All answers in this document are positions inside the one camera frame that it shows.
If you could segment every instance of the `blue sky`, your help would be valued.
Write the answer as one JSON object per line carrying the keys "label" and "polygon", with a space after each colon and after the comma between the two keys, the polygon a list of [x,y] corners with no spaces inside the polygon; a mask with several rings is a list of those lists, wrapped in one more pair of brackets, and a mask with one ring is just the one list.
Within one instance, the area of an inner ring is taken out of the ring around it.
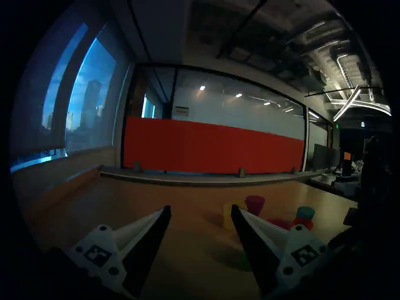
{"label": "blue sky", "polygon": [[[78,46],[78,43],[85,34],[86,30],[87,26],[82,25],[81,28],[76,32],[71,42],[65,48],[65,51],[63,52],[55,68],[43,106],[42,124],[45,127],[47,126],[49,115],[54,110],[54,103],[56,100],[57,91],[59,89],[60,82],[67,67],[67,64],[74,50]],[[113,75],[115,67],[115,59],[107,52],[104,46],[96,38],[90,46],[83,60],[72,89],[68,106],[68,112],[73,113],[71,126],[72,129],[76,129],[80,124],[81,110],[88,83],[92,80],[97,80],[101,83],[100,95],[97,105],[104,104],[103,102],[105,100],[107,90],[110,85],[111,76]]]}

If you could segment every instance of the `wooden table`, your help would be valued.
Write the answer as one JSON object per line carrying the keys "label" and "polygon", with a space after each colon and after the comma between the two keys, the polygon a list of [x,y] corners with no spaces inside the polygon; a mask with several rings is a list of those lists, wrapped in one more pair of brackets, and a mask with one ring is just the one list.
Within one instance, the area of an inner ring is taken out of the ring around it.
{"label": "wooden table", "polygon": [[299,206],[315,209],[313,232],[328,242],[344,231],[356,203],[289,181],[248,187],[180,187],[98,178],[31,225],[42,249],[71,247],[98,224],[117,229],[171,205],[172,218],[142,291],[144,299],[260,299],[251,271],[241,268],[236,232],[221,227],[223,205],[265,197],[260,217],[292,221]]}

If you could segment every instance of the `pink cup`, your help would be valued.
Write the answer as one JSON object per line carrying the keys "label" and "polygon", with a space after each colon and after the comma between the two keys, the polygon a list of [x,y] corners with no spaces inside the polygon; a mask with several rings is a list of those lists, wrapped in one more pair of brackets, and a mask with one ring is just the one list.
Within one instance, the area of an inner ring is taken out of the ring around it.
{"label": "pink cup", "polygon": [[247,196],[245,200],[247,211],[258,217],[265,201],[264,197],[261,196]]}

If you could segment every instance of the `building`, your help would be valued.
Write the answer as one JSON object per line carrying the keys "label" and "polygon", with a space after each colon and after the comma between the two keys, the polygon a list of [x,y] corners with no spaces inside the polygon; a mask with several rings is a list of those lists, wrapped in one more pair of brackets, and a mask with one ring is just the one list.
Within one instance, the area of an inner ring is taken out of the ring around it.
{"label": "building", "polygon": [[47,117],[47,129],[52,129],[53,113],[49,114]]}
{"label": "building", "polygon": [[101,117],[103,112],[103,105],[97,106],[96,109],[97,109],[97,116]]}
{"label": "building", "polygon": [[82,113],[80,115],[80,127],[83,129],[93,126],[97,115],[97,102],[99,100],[102,84],[97,80],[89,81],[83,98]]}
{"label": "building", "polygon": [[72,130],[73,116],[74,113],[70,111],[66,114],[66,124],[65,124],[66,130]]}

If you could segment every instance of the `red panel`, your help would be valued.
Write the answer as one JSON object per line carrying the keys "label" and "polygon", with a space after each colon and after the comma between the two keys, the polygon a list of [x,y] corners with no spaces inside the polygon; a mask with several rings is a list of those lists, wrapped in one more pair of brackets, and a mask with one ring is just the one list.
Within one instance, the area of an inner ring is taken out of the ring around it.
{"label": "red panel", "polygon": [[222,125],[128,117],[124,167],[199,173],[288,172],[301,169],[300,139]]}

